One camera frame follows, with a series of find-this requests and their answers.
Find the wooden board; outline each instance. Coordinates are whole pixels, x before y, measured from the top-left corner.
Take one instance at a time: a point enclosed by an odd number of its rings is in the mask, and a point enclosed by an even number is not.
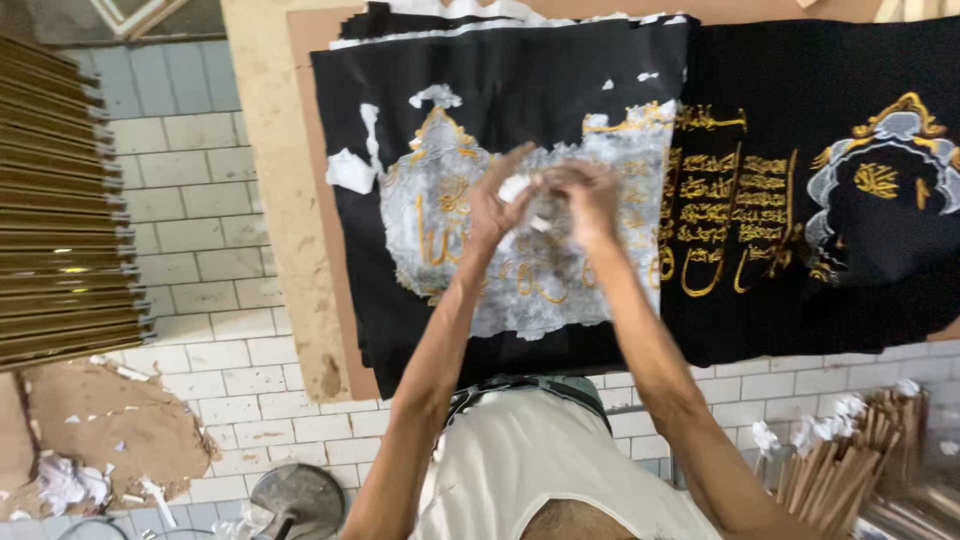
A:
[[[354,0],[222,0],[240,99],[254,147],[280,285],[293,325],[304,385],[318,403],[375,397],[360,365],[343,234],[324,183],[323,130],[307,53],[337,37]],[[880,0],[529,0],[548,17],[610,12],[688,12],[705,24],[788,18],[872,21]],[[956,331],[937,338],[960,336]]]

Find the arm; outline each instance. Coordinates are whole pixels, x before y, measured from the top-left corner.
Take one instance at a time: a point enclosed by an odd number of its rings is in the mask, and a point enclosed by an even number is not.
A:
[[[497,243],[522,217],[533,193],[528,188],[506,205],[497,198],[497,190],[533,148],[528,143],[498,160],[470,191],[469,244],[403,372],[390,425],[353,502],[342,538],[402,539],[413,531],[423,477],[460,378],[473,307],[487,266]]]
[[[673,338],[650,308],[616,238],[613,174],[581,161],[568,166],[585,177],[563,186],[575,239],[587,251],[606,292],[617,341],[640,399],[679,459],[694,502],[726,538],[814,538],[756,481],[713,419]]]

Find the tiled floor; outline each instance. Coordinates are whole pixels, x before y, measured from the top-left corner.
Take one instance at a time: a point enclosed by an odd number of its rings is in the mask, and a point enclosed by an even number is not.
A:
[[[235,501],[280,463],[323,466],[352,496],[390,416],[389,403],[314,405],[303,392],[225,45],[73,53],[104,72],[111,112],[123,118],[111,127],[123,154],[142,281],[158,317],[157,343],[110,356],[160,375],[223,450],[223,460],[174,502],[180,524],[196,528],[208,528],[215,515],[235,516]],[[910,377],[960,394],[960,341],[692,372],[717,421],[748,454],[753,422],[765,420],[785,436],[805,414],[831,414],[834,400],[849,390]],[[639,405],[630,374],[591,379],[607,409]],[[668,448],[648,413],[613,414],[611,424],[624,454],[666,475]],[[121,516],[124,527],[137,531],[131,538],[163,527],[155,509]],[[0,524],[0,540],[56,540],[75,520]],[[90,529],[78,538],[108,537]]]

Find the stack of fabric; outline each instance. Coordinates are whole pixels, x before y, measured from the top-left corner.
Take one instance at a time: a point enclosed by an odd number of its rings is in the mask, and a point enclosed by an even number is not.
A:
[[[528,140],[539,149],[504,197],[567,158],[620,173],[620,237],[693,364],[877,350],[960,313],[944,127],[960,129],[960,20],[481,14],[371,3],[312,55],[359,345],[384,397],[456,270],[469,186]],[[544,226],[537,204],[488,269],[461,385],[622,366],[568,215]]]

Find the white tile wall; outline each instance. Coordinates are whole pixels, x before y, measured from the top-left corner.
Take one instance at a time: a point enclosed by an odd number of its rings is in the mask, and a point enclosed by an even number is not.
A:
[[[155,345],[118,357],[162,375],[190,400],[224,454],[207,478],[193,481],[189,500],[246,498],[263,472],[291,461],[323,466],[345,488],[358,487],[389,424],[390,402],[317,406],[302,391],[242,114],[117,120],[111,127],[124,154],[138,263],[160,335]],[[879,356],[762,358],[690,371],[725,433],[748,449],[755,446],[752,422],[766,420],[785,436],[803,414],[832,414],[849,389],[912,376],[960,395],[960,382],[950,381],[960,380],[959,356],[955,341]],[[639,405],[629,373],[590,380],[607,407]],[[625,455],[668,455],[649,413],[613,414],[610,422]]]

